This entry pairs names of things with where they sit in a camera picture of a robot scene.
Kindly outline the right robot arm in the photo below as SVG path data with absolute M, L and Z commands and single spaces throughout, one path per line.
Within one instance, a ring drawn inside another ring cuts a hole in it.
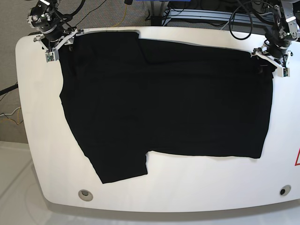
M 69 22 L 79 13 L 84 4 L 85 1 L 82 0 L 76 10 L 69 14 L 63 14 L 58 10 L 59 0 L 39 0 L 30 9 L 27 22 L 40 32 L 36 39 L 45 45 L 44 49 L 48 53 L 53 51 L 53 48 L 67 35 L 74 34 L 76 27 L 71 26 Z

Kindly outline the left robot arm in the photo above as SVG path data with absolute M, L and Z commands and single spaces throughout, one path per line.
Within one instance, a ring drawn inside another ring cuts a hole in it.
M 248 39 L 254 28 L 253 16 L 260 22 L 271 26 L 265 32 L 265 40 L 261 47 L 255 48 L 251 53 L 252 57 L 258 57 L 273 64 L 277 68 L 277 75 L 279 77 L 289 77 L 290 68 L 289 62 L 292 57 L 292 52 L 288 50 L 293 41 L 300 38 L 300 27 L 297 24 L 297 17 L 293 13 L 293 4 L 295 0 L 275 0 L 269 3 L 263 0 L 262 3 L 266 4 L 269 11 L 273 15 L 273 21 L 264 19 L 252 4 L 254 0 L 247 0 L 245 2 L 237 1 L 238 7 L 231 14 L 228 20 L 228 28 L 231 36 L 236 40 Z M 232 22 L 235 19 L 236 13 L 242 8 L 249 17 L 250 32 L 246 37 L 237 37 L 232 31 Z

